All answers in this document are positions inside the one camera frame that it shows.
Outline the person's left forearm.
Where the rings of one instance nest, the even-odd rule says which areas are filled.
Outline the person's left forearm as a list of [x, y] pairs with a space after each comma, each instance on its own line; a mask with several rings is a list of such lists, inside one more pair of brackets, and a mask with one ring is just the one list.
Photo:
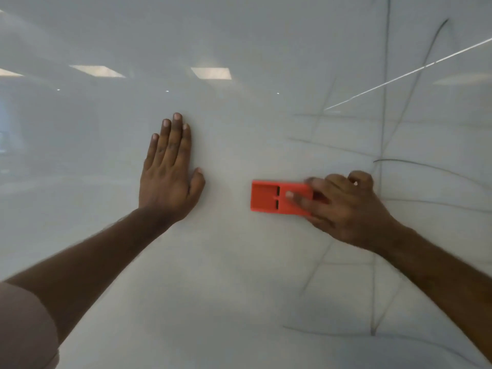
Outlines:
[[175, 219], [170, 211], [138, 208], [112, 226], [6, 280], [46, 308], [63, 343], [121, 272]]

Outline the person's right hand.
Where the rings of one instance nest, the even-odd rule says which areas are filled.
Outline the person's right hand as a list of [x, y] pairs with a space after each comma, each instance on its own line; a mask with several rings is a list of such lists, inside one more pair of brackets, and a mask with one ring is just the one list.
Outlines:
[[407, 236], [408, 228], [385, 208], [373, 189], [373, 177], [352, 171], [347, 177], [310, 177], [305, 184], [331, 200], [323, 216], [306, 219], [335, 240], [382, 254]]

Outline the orange whiteboard eraser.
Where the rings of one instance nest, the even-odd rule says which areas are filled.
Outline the orange whiteboard eraser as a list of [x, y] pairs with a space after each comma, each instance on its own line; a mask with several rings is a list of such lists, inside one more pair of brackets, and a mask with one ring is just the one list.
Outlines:
[[290, 216], [310, 216], [308, 211], [302, 210], [286, 199], [286, 192], [291, 191], [303, 197], [328, 204], [329, 200], [321, 193], [302, 182], [253, 180], [251, 183], [250, 210], [269, 214], [283, 214]]

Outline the white glossy whiteboard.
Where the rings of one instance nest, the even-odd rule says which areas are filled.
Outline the white glossy whiteboard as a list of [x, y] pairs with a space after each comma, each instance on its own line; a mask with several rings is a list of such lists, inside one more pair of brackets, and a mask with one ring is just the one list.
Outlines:
[[200, 202], [57, 369], [492, 369], [383, 259], [249, 208], [365, 171], [492, 277], [492, 0], [0, 0], [0, 279], [135, 209], [175, 112]]

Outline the person's left hand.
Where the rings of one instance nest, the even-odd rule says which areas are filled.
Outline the person's left hand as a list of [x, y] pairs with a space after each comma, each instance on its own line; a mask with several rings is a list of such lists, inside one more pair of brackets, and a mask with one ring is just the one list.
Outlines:
[[198, 202], [188, 201], [191, 176], [192, 132], [182, 117], [182, 138], [175, 161], [166, 160], [166, 142], [172, 119], [161, 124], [157, 152], [150, 168], [140, 177], [139, 209], [150, 213], [159, 227], [164, 229], [183, 220]]

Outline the person's right forearm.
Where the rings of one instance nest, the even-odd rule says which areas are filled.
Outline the person's right forearm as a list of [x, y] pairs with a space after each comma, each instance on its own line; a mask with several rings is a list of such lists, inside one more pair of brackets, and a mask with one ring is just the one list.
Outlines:
[[492, 278], [399, 223], [372, 241], [492, 364]]

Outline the person's beige sleeve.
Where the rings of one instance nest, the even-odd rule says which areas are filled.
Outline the person's beige sleeve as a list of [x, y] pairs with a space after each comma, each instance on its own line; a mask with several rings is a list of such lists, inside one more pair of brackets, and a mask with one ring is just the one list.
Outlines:
[[56, 369], [58, 332], [40, 300], [0, 282], [0, 369]]

